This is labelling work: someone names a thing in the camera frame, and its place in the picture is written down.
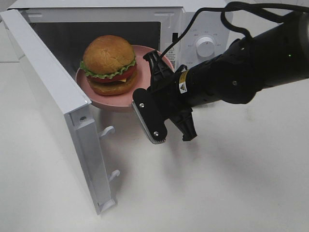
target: plate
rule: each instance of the plate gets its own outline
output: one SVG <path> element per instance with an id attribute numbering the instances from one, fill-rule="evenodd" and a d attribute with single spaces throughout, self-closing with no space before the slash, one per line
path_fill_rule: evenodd
<path id="1" fill-rule="evenodd" d="M 75 81 L 84 91 L 84 93 L 90 98 L 94 106 L 113 112 L 131 112 L 133 110 L 131 104 L 133 100 L 132 95 L 134 90 L 136 90 L 137 88 L 146 89 L 150 86 L 151 74 L 149 69 L 149 63 L 143 59 L 143 56 L 146 53 L 153 51 L 154 49 L 141 45 L 133 45 L 133 49 L 136 55 L 138 80 L 135 86 L 127 93 L 114 96 L 98 95 L 92 90 L 92 88 L 88 84 L 85 72 L 81 69 L 78 69 L 75 76 Z M 163 60 L 173 69 L 173 66 L 169 59 L 163 57 Z"/>

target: screw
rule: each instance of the screw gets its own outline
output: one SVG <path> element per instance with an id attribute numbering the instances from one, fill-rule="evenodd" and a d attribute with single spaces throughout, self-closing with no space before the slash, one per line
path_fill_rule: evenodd
<path id="1" fill-rule="evenodd" d="M 81 118 L 79 119 L 79 121 L 80 121 L 80 122 L 84 122 L 84 121 L 86 121 L 86 119 L 87 119 L 87 117 L 86 117 L 86 116 L 83 116 L 83 117 L 81 117 Z"/>

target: open microwave door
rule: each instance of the open microwave door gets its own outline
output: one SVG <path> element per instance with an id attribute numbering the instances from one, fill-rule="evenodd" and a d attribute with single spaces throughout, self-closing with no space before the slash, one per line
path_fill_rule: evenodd
<path id="1" fill-rule="evenodd" d="M 78 156 L 99 214 L 115 204 L 109 186 L 90 99 L 17 10 L 0 13 L 39 110 L 55 139 Z"/>

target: white microwave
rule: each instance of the white microwave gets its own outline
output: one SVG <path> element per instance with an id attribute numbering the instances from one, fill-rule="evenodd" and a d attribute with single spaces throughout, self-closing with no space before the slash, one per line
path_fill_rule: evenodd
<path id="1" fill-rule="evenodd" d="M 42 113 L 59 142 L 71 143 L 78 155 L 98 214 L 115 204 L 109 182 L 119 171 L 107 174 L 99 142 L 114 128 L 98 131 L 91 101 L 73 79 L 85 48 L 96 37 L 113 34 L 163 51 L 196 10 L 224 6 L 224 0 L 18 0 L 0 13 Z M 231 20 L 232 13 L 226 17 Z M 203 12 L 167 57 L 174 68 L 192 67 L 223 53 L 228 35 L 220 13 Z M 201 41 L 212 45 L 207 56 L 199 52 L 205 49 Z"/>

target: burger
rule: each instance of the burger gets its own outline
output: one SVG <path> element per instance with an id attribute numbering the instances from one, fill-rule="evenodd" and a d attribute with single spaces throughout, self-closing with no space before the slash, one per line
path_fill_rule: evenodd
<path id="1" fill-rule="evenodd" d="M 137 64 L 131 44 L 125 39 L 104 35 L 96 38 L 85 50 L 80 68 L 99 95 L 129 92 L 137 81 Z"/>

